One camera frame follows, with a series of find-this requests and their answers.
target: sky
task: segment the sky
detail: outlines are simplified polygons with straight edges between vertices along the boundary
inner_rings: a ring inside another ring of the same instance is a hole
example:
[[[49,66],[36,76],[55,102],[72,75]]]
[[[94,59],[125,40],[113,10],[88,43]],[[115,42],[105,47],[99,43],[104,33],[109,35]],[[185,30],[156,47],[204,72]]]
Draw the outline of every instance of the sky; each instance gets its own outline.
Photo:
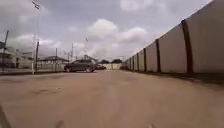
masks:
[[[128,58],[211,0],[0,0],[0,41],[43,56]]]

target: parked car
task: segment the parked car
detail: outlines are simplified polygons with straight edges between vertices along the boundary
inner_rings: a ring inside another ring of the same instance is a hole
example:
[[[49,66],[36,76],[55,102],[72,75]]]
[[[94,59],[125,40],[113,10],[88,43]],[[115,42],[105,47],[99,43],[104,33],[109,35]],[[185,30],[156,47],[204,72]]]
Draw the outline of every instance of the parked car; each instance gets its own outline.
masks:
[[[105,66],[103,66],[103,65],[96,65],[96,70],[105,70],[105,69],[107,69]]]
[[[72,63],[66,64],[64,70],[66,72],[72,72],[72,71],[93,72],[95,70],[95,64],[92,60],[76,60]]]

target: tree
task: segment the tree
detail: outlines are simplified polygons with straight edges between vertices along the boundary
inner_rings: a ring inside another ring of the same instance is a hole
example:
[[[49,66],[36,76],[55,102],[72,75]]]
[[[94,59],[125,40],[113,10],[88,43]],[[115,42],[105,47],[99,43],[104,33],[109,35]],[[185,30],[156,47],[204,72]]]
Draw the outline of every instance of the tree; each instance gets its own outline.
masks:
[[[121,59],[114,59],[111,63],[120,64],[120,63],[122,63],[122,60]]]
[[[102,60],[100,63],[101,64],[109,64],[110,62],[108,60]]]

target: road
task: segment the road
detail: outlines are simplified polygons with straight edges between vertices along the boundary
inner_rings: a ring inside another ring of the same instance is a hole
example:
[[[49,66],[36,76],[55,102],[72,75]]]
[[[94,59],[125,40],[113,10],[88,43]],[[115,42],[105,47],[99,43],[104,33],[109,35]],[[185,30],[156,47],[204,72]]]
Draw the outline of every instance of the road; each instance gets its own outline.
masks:
[[[124,71],[1,76],[0,103],[12,128],[224,127],[223,88]]]

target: asphalt road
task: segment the asphalt road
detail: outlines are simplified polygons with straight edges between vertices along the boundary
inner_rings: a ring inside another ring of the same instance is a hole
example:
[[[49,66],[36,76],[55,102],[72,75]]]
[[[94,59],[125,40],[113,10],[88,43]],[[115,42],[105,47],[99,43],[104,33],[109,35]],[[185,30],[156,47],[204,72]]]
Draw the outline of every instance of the asphalt road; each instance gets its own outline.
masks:
[[[12,128],[224,127],[223,88],[123,71],[1,76],[0,103]]]

